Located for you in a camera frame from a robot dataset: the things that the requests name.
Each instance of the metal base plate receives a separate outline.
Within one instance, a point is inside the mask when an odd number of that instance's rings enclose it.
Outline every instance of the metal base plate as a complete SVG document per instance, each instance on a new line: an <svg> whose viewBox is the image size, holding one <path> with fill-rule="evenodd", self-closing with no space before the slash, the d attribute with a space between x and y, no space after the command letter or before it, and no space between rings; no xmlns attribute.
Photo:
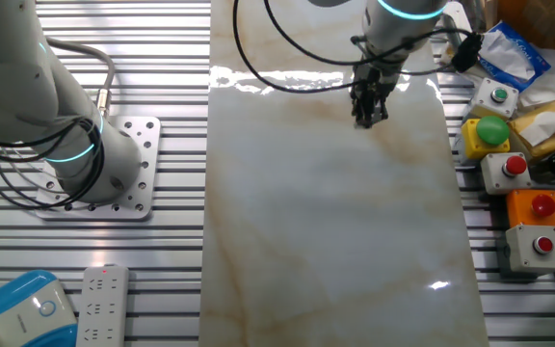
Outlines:
<svg viewBox="0 0 555 347"><path fill-rule="evenodd" d="M149 218L153 200L153 185L157 171L158 148L160 144L160 121L155 117L111 117L109 122L126 132L136 142L141 151L142 166L134 184L118 199L108 204L76 202L67 208L59 207L49 211L39 210L36 214L47 221L139 221ZM50 166L44 171L54 174ZM40 178L40 184L55 184L52 190L62 190L59 182L47 174ZM38 191L38 200L54 203L67 198L66 194Z"/></svg>

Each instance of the red button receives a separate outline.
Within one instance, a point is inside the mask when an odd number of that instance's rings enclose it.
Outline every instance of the red button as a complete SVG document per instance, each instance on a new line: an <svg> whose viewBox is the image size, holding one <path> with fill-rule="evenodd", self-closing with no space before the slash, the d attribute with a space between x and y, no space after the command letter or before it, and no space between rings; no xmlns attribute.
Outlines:
<svg viewBox="0 0 555 347"><path fill-rule="evenodd" d="M549 217L555 212L555 200L550 196L539 194L532 199L532 211L539 217Z"/></svg>
<svg viewBox="0 0 555 347"><path fill-rule="evenodd" d="M505 174L508 175L518 175L523 174L528 169L528 163L526 160L518 155L514 155L507 160L505 164Z"/></svg>
<svg viewBox="0 0 555 347"><path fill-rule="evenodd" d="M540 254L548 254L554 249L554 243L547 237L540 237L535 240L535 251Z"/></svg>

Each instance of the green button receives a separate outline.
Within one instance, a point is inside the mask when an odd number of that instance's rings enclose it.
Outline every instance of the green button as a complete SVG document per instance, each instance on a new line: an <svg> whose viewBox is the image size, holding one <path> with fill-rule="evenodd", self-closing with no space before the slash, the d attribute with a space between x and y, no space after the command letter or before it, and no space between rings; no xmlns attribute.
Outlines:
<svg viewBox="0 0 555 347"><path fill-rule="evenodd" d="M500 146L509 139L509 125L498 117L488 116L477 123L477 135L486 144Z"/></svg>
<svg viewBox="0 0 555 347"><path fill-rule="evenodd" d="M509 97L509 94L504 88L496 88L491 93L491 98L496 102L505 102L507 97Z"/></svg>

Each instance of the white marble surface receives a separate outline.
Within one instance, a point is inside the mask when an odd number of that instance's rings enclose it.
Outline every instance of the white marble surface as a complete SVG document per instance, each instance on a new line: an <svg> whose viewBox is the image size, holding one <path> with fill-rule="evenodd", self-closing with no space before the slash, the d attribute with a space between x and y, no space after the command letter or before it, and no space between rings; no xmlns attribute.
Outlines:
<svg viewBox="0 0 555 347"><path fill-rule="evenodd" d="M272 2L295 40L357 59L364 1ZM488 346L435 77L403 78L390 119L354 129L346 91L275 92L212 2L200 347ZM252 63L299 88L342 83L243 0ZM433 66L426 45L406 68Z"/></svg>

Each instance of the white button box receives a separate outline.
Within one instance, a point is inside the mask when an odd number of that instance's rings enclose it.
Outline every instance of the white button box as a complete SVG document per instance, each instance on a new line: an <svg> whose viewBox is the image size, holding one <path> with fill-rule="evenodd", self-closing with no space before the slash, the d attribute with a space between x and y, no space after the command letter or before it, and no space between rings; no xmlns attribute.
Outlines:
<svg viewBox="0 0 555 347"><path fill-rule="evenodd" d="M517 226L498 240L503 273L544 275L555 272L555 227Z"/></svg>
<svg viewBox="0 0 555 347"><path fill-rule="evenodd" d="M481 173L490 195L507 195L514 189L532 187L523 153L488 154L481 161Z"/></svg>
<svg viewBox="0 0 555 347"><path fill-rule="evenodd" d="M497 116L508 120L517 107L519 91L502 83L484 78L481 86L468 104L466 120Z"/></svg>

